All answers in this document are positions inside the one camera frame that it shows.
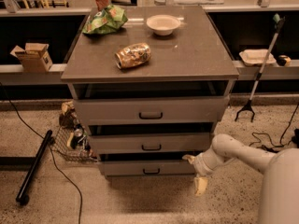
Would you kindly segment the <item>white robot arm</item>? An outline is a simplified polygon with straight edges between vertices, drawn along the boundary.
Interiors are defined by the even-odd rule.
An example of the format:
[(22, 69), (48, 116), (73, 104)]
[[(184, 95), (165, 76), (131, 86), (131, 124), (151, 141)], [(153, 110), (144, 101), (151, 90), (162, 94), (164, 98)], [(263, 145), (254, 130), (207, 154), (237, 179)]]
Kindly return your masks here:
[(184, 155), (194, 167), (194, 192), (206, 191), (208, 178), (233, 159), (244, 162), (263, 175), (258, 224), (299, 224), (299, 149), (273, 153), (245, 146), (224, 133), (213, 137), (208, 150), (199, 155)]

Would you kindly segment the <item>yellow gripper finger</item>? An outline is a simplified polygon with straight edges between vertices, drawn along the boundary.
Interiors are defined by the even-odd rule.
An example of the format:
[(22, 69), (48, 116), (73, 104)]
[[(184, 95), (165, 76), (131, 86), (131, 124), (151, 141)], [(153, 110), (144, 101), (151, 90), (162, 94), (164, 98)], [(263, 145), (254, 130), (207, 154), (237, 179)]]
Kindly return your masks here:
[(205, 193), (208, 179), (205, 176), (197, 176), (194, 179), (195, 195), (200, 196)]
[(183, 160), (187, 161), (189, 164), (194, 164), (195, 157), (193, 155), (186, 154), (182, 157)]

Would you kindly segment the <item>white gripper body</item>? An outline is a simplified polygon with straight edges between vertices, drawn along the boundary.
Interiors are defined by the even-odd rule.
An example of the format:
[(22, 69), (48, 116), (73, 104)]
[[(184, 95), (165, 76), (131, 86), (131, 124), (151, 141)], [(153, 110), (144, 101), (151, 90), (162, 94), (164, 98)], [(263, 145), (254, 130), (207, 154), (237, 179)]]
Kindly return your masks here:
[(199, 176), (209, 176), (221, 165), (225, 158), (217, 154), (212, 148), (200, 153), (194, 159), (194, 169)]

